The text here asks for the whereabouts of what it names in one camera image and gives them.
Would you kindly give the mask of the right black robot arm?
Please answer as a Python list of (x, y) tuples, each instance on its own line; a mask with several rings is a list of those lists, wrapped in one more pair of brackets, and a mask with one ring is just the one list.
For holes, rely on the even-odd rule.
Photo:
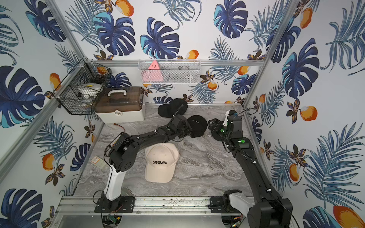
[(250, 139), (243, 136), (242, 117), (234, 110), (223, 121), (212, 119), (208, 128), (215, 140), (222, 142), (241, 166), (250, 184), (253, 198), (239, 190), (227, 190), (221, 197), (210, 199), (212, 213), (241, 213), (251, 228), (288, 228), (293, 206), (273, 187), (256, 157)]

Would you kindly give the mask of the beige cap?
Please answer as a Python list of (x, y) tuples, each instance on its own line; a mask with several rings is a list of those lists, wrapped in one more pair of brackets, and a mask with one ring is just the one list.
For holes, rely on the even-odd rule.
[(172, 143), (158, 143), (147, 147), (145, 149), (145, 179), (155, 183), (170, 182), (179, 158), (179, 151)]

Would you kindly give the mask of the black cap with label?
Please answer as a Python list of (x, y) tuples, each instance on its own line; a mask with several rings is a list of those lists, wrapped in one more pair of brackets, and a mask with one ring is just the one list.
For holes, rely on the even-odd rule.
[(208, 127), (208, 123), (205, 118), (199, 115), (193, 115), (189, 117), (187, 121), (191, 127), (191, 133), (190, 133), (191, 138), (197, 138), (204, 135)]

